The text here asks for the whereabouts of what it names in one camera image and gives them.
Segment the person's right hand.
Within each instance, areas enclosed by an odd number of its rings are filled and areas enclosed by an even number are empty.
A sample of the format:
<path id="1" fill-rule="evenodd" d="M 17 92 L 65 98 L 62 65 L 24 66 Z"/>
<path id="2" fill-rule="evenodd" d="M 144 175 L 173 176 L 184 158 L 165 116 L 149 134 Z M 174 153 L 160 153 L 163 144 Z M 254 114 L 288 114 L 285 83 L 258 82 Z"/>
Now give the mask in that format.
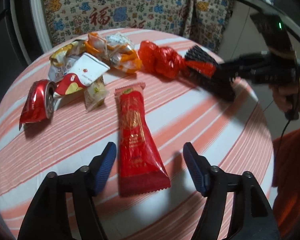
<path id="1" fill-rule="evenodd" d="M 287 97 L 298 94 L 299 85 L 297 83 L 288 86 L 269 85 L 272 96 L 277 107 L 284 113 L 293 109 L 293 103 L 289 102 Z"/>

